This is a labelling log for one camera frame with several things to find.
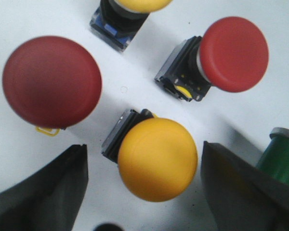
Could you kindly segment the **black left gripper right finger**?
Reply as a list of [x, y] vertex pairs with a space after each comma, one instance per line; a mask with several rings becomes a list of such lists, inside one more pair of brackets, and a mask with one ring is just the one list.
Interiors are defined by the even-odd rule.
[[201, 182], [219, 231], [289, 231], [289, 186], [205, 141]]

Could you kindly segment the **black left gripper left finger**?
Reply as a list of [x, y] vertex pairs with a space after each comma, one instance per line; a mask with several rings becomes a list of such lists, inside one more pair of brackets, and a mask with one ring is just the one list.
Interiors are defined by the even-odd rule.
[[70, 231], [87, 185], [87, 146], [72, 145], [0, 193], [0, 231]]

